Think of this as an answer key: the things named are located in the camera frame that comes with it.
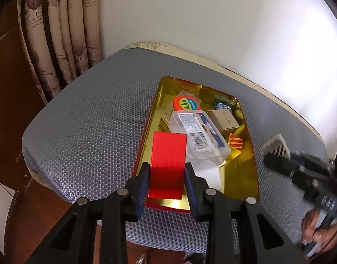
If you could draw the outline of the person's right hand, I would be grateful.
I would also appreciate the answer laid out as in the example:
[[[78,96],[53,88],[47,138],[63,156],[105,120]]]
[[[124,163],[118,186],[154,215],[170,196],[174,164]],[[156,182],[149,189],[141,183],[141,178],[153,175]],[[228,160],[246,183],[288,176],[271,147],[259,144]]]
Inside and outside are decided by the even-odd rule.
[[[310,210],[302,219],[302,243],[320,243],[316,254],[327,252],[337,245],[337,222],[328,228],[315,228],[318,220],[319,211]]]

